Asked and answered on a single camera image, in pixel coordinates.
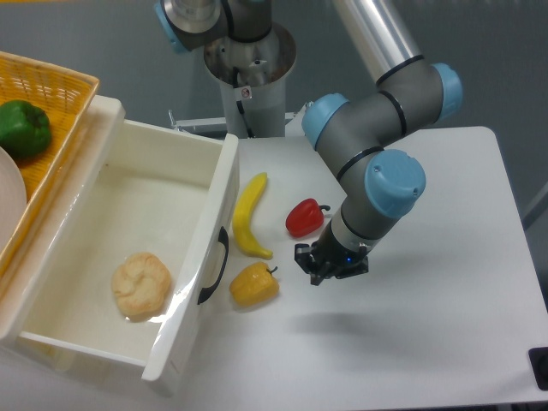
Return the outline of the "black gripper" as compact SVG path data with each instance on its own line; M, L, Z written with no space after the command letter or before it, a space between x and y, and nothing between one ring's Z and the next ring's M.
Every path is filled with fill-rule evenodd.
M296 243L294 260L310 275L314 286L332 277L344 279L369 272L366 245L360 243L356 251L346 248L336 238L331 223L314 243Z

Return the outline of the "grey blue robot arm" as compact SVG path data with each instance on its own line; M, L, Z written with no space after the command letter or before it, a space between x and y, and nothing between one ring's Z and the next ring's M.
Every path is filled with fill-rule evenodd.
M295 246L295 261L314 285L367 272L369 253L426 186L420 163L393 144L462 105L458 74L425 61L391 2L337 1L335 9L377 91L359 102L325 95L301 121L346 194L318 240ZM202 50L229 133L284 135L284 82L296 46L272 19L270 2L159 1L154 10L175 51Z

